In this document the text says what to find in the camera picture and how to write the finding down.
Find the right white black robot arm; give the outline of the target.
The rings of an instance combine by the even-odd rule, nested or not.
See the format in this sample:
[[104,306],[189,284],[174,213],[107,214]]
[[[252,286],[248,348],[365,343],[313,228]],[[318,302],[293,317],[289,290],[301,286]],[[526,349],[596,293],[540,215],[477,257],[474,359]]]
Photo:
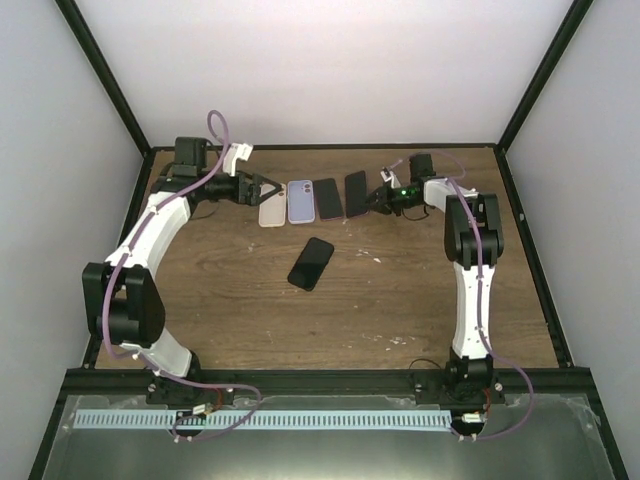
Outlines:
[[489,334],[491,285],[504,251],[498,198],[463,188],[454,177],[436,173],[432,156],[408,159],[410,182],[402,184],[395,168],[381,170],[382,185],[367,197],[369,208],[400,216],[422,206],[444,214],[444,250],[456,280],[456,327],[444,370],[444,389],[458,403],[487,389],[493,377]]

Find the lilac phone case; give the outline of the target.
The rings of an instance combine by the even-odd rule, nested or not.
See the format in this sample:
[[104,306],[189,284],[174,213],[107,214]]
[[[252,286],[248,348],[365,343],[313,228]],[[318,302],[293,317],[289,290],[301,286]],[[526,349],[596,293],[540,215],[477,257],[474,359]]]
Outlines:
[[315,221],[313,184],[310,180],[294,180],[287,184],[288,221],[292,225]]

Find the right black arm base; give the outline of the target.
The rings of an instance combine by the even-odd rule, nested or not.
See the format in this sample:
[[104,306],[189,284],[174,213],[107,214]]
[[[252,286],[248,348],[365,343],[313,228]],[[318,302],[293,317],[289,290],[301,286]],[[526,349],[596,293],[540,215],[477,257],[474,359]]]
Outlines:
[[438,400],[447,398],[456,405],[482,402],[483,408],[488,408],[495,398],[501,396],[494,391],[494,361],[487,353],[479,358],[470,358],[450,349],[444,364],[418,357],[410,362],[408,369],[419,370],[419,373],[409,375],[414,391],[430,394]]

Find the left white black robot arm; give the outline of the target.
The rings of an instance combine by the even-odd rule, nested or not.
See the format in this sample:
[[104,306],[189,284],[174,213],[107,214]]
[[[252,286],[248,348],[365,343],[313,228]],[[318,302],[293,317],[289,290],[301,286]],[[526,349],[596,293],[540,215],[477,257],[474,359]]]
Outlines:
[[166,309],[155,277],[177,233],[200,203],[230,201],[258,207],[282,187],[259,174],[239,170],[253,147],[223,146],[213,167],[207,165],[210,143],[179,137],[169,170],[153,183],[140,218],[117,249],[82,272],[87,322],[112,358],[144,361],[157,376],[170,378],[169,391],[181,403],[196,402],[204,379],[196,373],[197,356],[166,326]]

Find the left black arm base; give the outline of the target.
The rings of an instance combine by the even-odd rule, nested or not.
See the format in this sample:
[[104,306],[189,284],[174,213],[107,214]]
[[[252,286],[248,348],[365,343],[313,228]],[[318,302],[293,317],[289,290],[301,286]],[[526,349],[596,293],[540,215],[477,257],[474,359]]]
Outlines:
[[[188,380],[203,384],[233,384],[238,379],[234,373],[223,373],[221,370],[205,369],[197,374],[190,374]],[[218,394],[222,395],[222,403],[229,404],[234,394],[226,391],[226,387],[204,389],[181,384],[164,377],[149,374],[145,378],[147,402],[164,404],[173,407],[189,407],[202,403],[216,403]]]

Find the black phone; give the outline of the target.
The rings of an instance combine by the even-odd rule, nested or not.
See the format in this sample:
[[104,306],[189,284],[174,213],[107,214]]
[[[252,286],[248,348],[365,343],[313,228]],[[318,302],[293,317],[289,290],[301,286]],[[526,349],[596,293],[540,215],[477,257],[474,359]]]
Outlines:
[[290,270],[287,281],[297,288],[312,291],[333,253],[333,244],[317,237],[310,238]]
[[334,178],[316,180],[313,183],[316,208],[321,220],[335,220],[344,217],[344,209]]

